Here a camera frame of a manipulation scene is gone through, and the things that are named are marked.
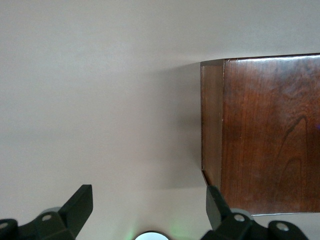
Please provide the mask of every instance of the wooden box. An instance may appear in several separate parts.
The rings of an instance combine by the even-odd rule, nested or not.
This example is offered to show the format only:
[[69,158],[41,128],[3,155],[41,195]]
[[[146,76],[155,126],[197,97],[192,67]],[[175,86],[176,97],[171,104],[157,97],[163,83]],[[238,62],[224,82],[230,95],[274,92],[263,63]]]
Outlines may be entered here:
[[201,63],[202,173],[231,208],[320,212],[320,55]]

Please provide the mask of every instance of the polished wooden cabinet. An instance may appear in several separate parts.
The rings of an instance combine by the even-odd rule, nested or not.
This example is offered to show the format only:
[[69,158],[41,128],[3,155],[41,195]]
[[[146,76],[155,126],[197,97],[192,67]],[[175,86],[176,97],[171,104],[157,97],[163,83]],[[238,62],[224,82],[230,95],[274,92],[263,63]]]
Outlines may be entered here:
[[201,63],[202,172],[231,208],[320,212],[320,54]]

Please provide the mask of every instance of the wooden box front panel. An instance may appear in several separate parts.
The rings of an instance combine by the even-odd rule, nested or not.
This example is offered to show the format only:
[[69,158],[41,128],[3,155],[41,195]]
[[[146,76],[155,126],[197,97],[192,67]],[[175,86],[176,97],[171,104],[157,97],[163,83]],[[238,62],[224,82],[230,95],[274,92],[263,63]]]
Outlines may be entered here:
[[320,56],[225,59],[222,81],[220,189],[228,204],[253,214],[319,212]]

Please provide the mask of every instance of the gray wall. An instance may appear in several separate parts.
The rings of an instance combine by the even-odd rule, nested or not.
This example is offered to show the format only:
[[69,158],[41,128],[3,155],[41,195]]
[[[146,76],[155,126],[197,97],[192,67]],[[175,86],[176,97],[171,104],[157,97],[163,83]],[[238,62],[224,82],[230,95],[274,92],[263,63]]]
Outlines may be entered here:
[[25,224],[93,184],[79,240],[199,239],[199,62],[319,52],[319,12],[317,0],[0,1],[0,218]]

